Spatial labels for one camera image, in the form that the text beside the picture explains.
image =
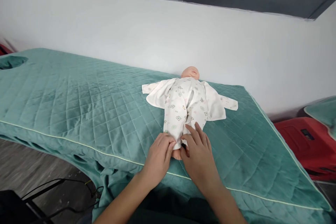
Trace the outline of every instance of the baby doll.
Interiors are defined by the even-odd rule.
[[[221,96],[207,82],[199,81],[196,67],[185,69],[181,78],[162,80],[142,85],[142,93],[149,94],[149,104],[164,109],[163,131],[172,135],[176,144],[172,157],[181,160],[181,136],[190,134],[185,124],[195,128],[198,122],[203,129],[207,121],[225,119],[225,108],[238,109],[238,102]]]

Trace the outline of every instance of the teal quilted cover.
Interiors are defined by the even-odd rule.
[[[95,219],[162,132],[163,110],[146,102],[141,85],[176,76],[48,49],[0,57],[0,66],[0,138],[65,159],[104,186]],[[210,85],[239,103],[204,131],[247,221],[332,223],[330,205],[245,88]],[[202,197],[177,160],[160,187]]]
[[[329,135],[336,140],[336,96],[308,105],[304,111],[325,125]]]

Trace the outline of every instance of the red chair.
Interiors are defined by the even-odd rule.
[[[274,124],[312,180],[336,180],[336,141],[309,117]]]
[[[10,53],[13,53],[13,52],[9,50],[7,47],[5,47],[4,45],[0,44],[0,56],[10,54]]]

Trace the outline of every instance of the black cable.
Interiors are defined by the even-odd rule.
[[[96,195],[96,193],[98,192],[98,189],[99,188],[104,188],[103,186],[101,186],[101,187],[98,187],[96,190],[95,190],[95,192],[93,193],[93,196],[95,196]]]
[[[48,184],[48,183],[54,182],[54,181],[56,181],[56,180],[75,181],[75,182],[83,183],[83,184],[85,184],[86,187],[89,189],[91,198],[94,196],[94,194],[92,194],[92,191],[91,191],[90,187],[89,187],[89,186],[86,184],[86,182],[84,182],[84,181],[81,181],[81,180],[72,180],[72,179],[67,179],[67,178],[66,178],[66,179],[65,179],[65,178],[59,178],[59,179],[56,178],[56,179],[54,179],[54,180],[50,180],[50,181],[48,181],[48,182],[46,182],[46,183],[44,183],[44,184],[42,184],[42,185],[39,185],[38,187],[34,188],[34,189],[31,190],[30,192],[28,192],[26,195],[24,195],[21,199],[23,199],[24,197],[26,197],[28,194],[30,194],[31,192],[35,191],[36,189],[38,189],[38,188],[40,188],[40,187],[42,187],[42,186],[44,186],[44,185],[46,185],[46,184]]]
[[[91,207],[97,205],[98,203],[99,203],[99,201],[97,201],[96,203],[94,203],[94,204],[92,204],[91,206],[87,207],[86,209],[84,209],[84,210],[80,210],[80,211],[78,211],[78,210],[76,210],[76,209],[73,209],[72,207],[67,206],[67,207],[61,208],[61,209],[58,210],[57,212],[55,212],[55,213],[53,213],[53,214],[51,214],[51,215],[49,215],[49,216],[47,216],[47,217],[44,217],[44,218],[42,218],[42,219],[38,219],[38,220],[34,221],[34,222],[31,223],[31,224],[37,224],[37,223],[41,223],[41,222],[47,221],[47,220],[51,219],[52,217],[55,217],[56,215],[60,214],[60,213],[63,212],[64,210],[70,210],[71,212],[74,212],[74,213],[76,213],[76,214],[79,214],[79,213],[85,212],[86,210],[90,209]]]
[[[86,185],[86,187],[89,189],[91,198],[93,198],[93,197],[96,197],[96,198],[97,198],[98,190],[99,190],[100,188],[104,188],[104,186],[100,186],[100,187],[98,187],[98,188],[95,190],[94,193],[92,193],[90,187],[87,185],[88,182],[84,182],[84,181],[81,181],[81,180],[72,180],[72,179],[68,179],[68,178],[66,178],[66,179],[65,179],[65,178],[59,178],[59,179],[56,178],[56,179],[54,179],[54,180],[50,180],[50,181],[48,181],[48,182],[46,182],[46,183],[44,183],[44,184],[42,184],[42,185],[39,185],[38,187],[34,188],[34,189],[31,190],[30,192],[28,192],[26,195],[24,195],[21,199],[23,199],[24,197],[26,197],[28,194],[30,194],[31,192],[35,191],[36,189],[38,189],[38,188],[40,188],[40,187],[42,187],[42,186],[44,186],[44,185],[46,185],[46,184],[48,184],[48,183],[57,181],[57,180],[74,181],[74,182],[80,182],[80,183],[83,183],[83,184]],[[51,219],[52,217],[55,217],[56,215],[60,214],[60,213],[63,212],[64,210],[70,210],[71,212],[74,212],[74,213],[76,213],[76,214],[79,214],[79,213],[85,212],[86,210],[90,209],[91,207],[95,206],[95,205],[98,204],[98,203],[99,203],[99,201],[97,201],[97,202],[94,203],[93,205],[90,205],[89,207],[87,207],[87,208],[84,209],[84,210],[76,210],[76,209],[73,209],[72,207],[67,206],[67,207],[61,208],[61,209],[58,210],[57,212],[55,212],[55,213],[53,213],[53,214],[51,214],[51,215],[49,215],[49,216],[47,216],[47,217],[44,217],[44,218],[42,218],[42,219],[38,219],[38,220],[36,220],[36,221],[33,222],[32,224],[37,224],[37,223],[45,222],[45,221]]]

